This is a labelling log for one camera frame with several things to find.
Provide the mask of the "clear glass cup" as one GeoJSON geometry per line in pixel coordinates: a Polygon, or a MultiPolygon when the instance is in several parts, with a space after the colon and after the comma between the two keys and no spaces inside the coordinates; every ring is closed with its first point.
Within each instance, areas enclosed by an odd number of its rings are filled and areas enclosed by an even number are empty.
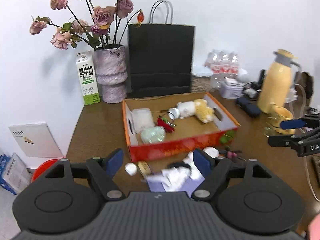
{"type": "Polygon", "coordinates": [[[271,124],[271,122],[275,120],[275,118],[271,117],[271,116],[268,116],[267,119],[266,119],[266,124],[265,124],[265,127],[263,129],[263,134],[266,136],[266,137],[272,137],[272,136],[277,136],[277,135],[280,135],[280,133],[277,132],[277,127],[276,126],[273,126],[271,124]]]}

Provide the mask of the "red cardboard box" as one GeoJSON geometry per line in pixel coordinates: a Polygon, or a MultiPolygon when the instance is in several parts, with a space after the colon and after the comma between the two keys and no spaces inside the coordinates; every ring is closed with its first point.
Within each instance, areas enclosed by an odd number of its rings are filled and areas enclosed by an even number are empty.
{"type": "Polygon", "coordinates": [[[134,163],[187,153],[196,148],[229,145],[240,127],[240,123],[234,116],[208,92],[125,99],[121,106],[126,144],[131,161],[134,163]],[[214,121],[204,124],[195,116],[177,120],[170,120],[167,117],[168,110],[175,107],[177,103],[196,99],[206,100],[208,106],[218,113],[214,121]],[[154,124],[157,123],[157,118],[160,115],[164,116],[170,123],[174,124],[174,131],[167,133],[163,142],[145,144],[141,140],[140,134],[135,132],[132,117],[133,110],[140,108],[148,108],[151,111],[154,124]]]}

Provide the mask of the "dark blue glasses case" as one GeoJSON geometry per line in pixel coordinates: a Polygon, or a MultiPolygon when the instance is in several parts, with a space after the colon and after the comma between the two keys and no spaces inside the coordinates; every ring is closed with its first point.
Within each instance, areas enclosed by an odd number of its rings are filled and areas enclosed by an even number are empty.
{"type": "Polygon", "coordinates": [[[235,104],[239,106],[248,116],[252,118],[257,118],[261,114],[261,110],[246,98],[236,99],[235,104]]]}

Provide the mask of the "white round tin lid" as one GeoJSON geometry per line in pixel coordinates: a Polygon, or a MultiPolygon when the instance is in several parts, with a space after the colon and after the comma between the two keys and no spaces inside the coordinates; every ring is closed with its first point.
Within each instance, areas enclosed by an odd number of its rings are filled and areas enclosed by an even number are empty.
{"type": "Polygon", "coordinates": [[[217,150],[214,147],[206,147],[206,148],[203,149],[203,151],[213,159],[220,155],[219,150],[217,150]]]}

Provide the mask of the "purple knitted cloth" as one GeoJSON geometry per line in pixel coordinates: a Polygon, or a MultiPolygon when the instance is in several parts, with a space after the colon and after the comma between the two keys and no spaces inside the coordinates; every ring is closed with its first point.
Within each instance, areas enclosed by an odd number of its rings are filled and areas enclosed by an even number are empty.
{"type": "Polygon", "coordinates": [[[171,180],[161,174],[146,178],[151,192],[186,192],[189,197],[203,181],[203,177],[193,180],[186,174],[173,174],[171,180]]]}

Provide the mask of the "pack of water bottles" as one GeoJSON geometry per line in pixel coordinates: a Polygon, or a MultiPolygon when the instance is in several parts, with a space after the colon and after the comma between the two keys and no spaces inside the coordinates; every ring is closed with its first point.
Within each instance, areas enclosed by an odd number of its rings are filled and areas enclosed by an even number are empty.
{"type": "Polygon", "coordinates": [[[239,70],[239,57],[235,52],[225,50],[212,50],[204,66],[213,73],[210,79],[210,85],[213,89],[218,89],[225,79],[235,79],[239,70]]]}

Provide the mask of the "yellow thermos jug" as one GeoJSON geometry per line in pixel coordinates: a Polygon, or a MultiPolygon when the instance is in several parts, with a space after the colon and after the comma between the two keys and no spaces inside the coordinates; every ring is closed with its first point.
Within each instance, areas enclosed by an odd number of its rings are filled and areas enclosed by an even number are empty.
{"type": "Polygon", "coordinates": [[[302,72],[291,52],[278,49],[274,54],[276,58],[266,73],[257,101],[257,107],[266,114],[270,113],[274,106],[285,105],[290,88],[300,80],[302,72]]]}

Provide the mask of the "yellow ceramic cup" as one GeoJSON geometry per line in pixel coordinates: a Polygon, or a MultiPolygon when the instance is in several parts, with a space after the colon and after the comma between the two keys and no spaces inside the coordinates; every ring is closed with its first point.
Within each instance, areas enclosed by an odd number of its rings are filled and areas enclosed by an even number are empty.
{"type": "Polygon", "coordinates": [[[287,121],[287,120],[293,119],[293,115],[289,110],[287,110],[284,107],[273,106],[270,111],[270,116],[275,118],[275,120],[273,120],[271,122],[271,124],[278,128],[277,129],[278,133],[283,134],[283,135],[289,135],[289,134],[295,133],[295,131],[296,131],[295,129],[281,129],[280,128],[280,123],[282,121],[287,121]]]}

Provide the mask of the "purple ceramic vase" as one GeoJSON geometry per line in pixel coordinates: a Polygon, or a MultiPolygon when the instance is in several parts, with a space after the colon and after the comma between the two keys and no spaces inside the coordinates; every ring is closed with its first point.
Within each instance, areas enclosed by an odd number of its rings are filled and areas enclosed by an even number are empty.
{"type": "Polygon", "coordinates": [[[107,49],[95,50],[93,60],[103,101],[106,103],[122,102],[126,98],[128,77],[125,46],[116,44],[107,49]]]}

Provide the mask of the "pale green pouch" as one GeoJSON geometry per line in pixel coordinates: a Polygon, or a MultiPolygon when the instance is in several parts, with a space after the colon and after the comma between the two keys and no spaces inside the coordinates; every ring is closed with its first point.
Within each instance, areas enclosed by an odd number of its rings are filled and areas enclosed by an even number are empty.
{"type": "Polygon", "coordinates": [[[156,144],[165,140],[165,129],[162,126],[155,126],[144,129],[141,134],[141,140],[144,144],[156,144]]]}

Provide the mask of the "white round tin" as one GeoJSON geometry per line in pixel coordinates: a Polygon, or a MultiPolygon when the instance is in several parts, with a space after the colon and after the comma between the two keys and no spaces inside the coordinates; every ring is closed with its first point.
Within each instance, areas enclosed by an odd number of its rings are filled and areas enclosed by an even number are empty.
{"type": "Polygon", "coordinates": [[[170,108],[167,115],[171,120],[176,120],[181,117],[180,111],[177,108],[170,108]]]}

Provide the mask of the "white round lamp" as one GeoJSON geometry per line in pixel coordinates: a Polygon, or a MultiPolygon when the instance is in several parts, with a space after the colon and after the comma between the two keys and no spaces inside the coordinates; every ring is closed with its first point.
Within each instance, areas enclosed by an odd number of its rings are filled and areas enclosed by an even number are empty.
{"type": "Polygon", "coordinates": [[[243,68],[239,68],[236,80],[239,83],[248,83],[250,81],[248,71],[243,68]]]}

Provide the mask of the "blue white carton box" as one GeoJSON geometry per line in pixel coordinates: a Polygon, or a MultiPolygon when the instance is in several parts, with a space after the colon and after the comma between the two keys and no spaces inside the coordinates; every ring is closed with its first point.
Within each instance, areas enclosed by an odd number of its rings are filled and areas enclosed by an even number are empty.
{"type": "Polygon", "coordinates": [[[31,173],[24,162],[14,153],[1,155],[1,187],[12,194],[20,194],[31,182],[31,173]]]}

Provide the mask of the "wicker basket with lid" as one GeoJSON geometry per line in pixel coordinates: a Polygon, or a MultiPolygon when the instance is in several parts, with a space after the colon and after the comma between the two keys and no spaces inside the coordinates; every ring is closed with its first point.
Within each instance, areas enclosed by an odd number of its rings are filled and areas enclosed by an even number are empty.
{"type": "Polygon", "coordinates": [[[210,76],[196,76],[191,77],[191,92],[210,92],[212,91],[210,76]]]}

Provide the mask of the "white board on floor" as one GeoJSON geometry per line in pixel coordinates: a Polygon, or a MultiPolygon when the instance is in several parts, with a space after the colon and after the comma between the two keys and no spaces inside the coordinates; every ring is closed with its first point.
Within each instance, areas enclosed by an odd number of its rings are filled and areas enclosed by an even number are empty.
{"type": "Polygon", "coordinates": [[[63,157],[46,123],[12,125],[9,126],[9,130],[26,156],[35,158],[63,157]]]}

